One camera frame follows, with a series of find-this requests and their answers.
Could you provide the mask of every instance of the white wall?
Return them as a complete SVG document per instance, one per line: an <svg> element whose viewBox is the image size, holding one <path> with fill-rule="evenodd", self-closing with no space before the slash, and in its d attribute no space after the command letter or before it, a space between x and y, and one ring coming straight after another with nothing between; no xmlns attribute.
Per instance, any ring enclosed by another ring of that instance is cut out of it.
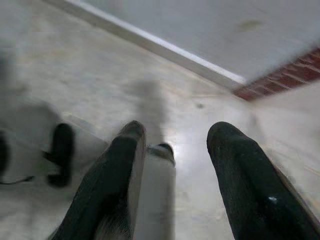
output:
<svg viewBox="0 0 320 240"><path fill-rule="evenodd" d="M249 81L320 40L319 0L86 0Z"/></svg>

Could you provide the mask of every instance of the brick wall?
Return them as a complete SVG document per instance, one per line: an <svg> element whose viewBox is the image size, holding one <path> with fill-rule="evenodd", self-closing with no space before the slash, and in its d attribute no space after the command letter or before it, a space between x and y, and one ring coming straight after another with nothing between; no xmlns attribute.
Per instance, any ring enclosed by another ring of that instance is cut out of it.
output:
<svg viewBox="0 0 320 240"><path fill-rule="evenodd" d="M320 48L282 66L271 74L235 90L234 95L247 101L311 84L320 79Z"/></svg>

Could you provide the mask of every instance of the white floor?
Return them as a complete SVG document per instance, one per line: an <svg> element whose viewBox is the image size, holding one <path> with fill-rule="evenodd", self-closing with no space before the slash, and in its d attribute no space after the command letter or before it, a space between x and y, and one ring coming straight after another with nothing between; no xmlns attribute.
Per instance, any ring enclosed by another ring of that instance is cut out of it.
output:
<svg viewBox="0 0 320 240"><path fill-rule="evenodd" d="M23 27L4 36L16 44L17 70L27 94L55 105L65 119L86 130L76 128L76 173L68 189L52 189L43 179L0 186L0 239L45 239L63 219L84 165L104 149L100 139L110 140L134 119L146 126L149 143L165 141L174 148L176 240L233 239L206 146L208 130L218 121L234 124L282 156L277 163L320 213L316 88L309 90L315 99L312 109L303 96L281 95L248 104L39 0L15 2L15 9L24 13ZM295 107L292 100L304 105Z"/></svg>

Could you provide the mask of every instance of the floor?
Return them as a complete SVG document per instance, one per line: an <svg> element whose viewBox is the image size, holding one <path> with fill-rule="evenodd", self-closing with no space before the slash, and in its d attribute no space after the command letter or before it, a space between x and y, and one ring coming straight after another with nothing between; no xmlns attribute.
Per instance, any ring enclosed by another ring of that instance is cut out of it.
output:
<svg viewBox="0 0 320 240"><path fill-rule="evenodd" d="M0 239L46 239L71 203L85 173L82 166L100 154L105 141L121 126L135 119L145 125L149 143L165 141L173 146L175 239L232 240L207 153L208 130L212 124L226 121L272 149L274 135L263 133L276 131L272 131L276 119L271 116L279 113L280 106L267 112L274 102L248 104L222 87L40 0L15 0L11 6L7 12L19 13L20 18L7 21L15 28L7 26L9 30L0 37L15 44L16 84L25 86L22 89L28 97L52 104L65 121L72 122L78 146L70 188L58 191L41 180L0 188L4 196L0 200ZM284 135L282 141L287 137L291 136ZM317 155L309 156L310 164L317 164ZM316 195L320 193L319 184L315 186L319 175L308 174L302 189L309 192L313 186L318 189L313 189Z"/></svg>

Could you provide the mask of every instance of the marble floor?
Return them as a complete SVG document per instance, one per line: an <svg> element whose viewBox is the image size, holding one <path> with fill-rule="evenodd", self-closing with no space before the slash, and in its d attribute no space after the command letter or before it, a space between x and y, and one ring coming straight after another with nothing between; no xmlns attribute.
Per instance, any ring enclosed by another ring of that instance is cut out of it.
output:
<svg viewBox="0 0 320 240"><path fill-rule="evenodd" d="M285 157L275 161L289 171L287 175L310 199L313 210L320 212L316 141L320 138L319 131L312 129L319 127L315 102L314 112L307 119L304 114L309 108L299 105L299 114L295 115L297 109L288 95L249 104L170 61L40 0L15 0L11 5L14 7L7 7L7 12L19 11L20 18L13 19L15 28L7 27L0 37L16 48L16 84L24 85L29 97L56 106L75 126L81 147L75 158L75 180L67 189L52 189L41 180L15 189L0 187L4 196L0 199L0 239L46 239L71 203L85 173L82 165L93 161L106 146L105 141L131 120L145 125L148 143L165 141L174 149L176 240L233 239L206 146L208 130L218 121L232 123L266 150ZM317 98L319 91L312 91ZM300 98L293 97L301 103L304 98ZM282 124L276 119L279 116ZM287 124L291 118L294 123ZM291 155L292 149L299 158ZM308 159L305 165L301 154Z"/></svg>

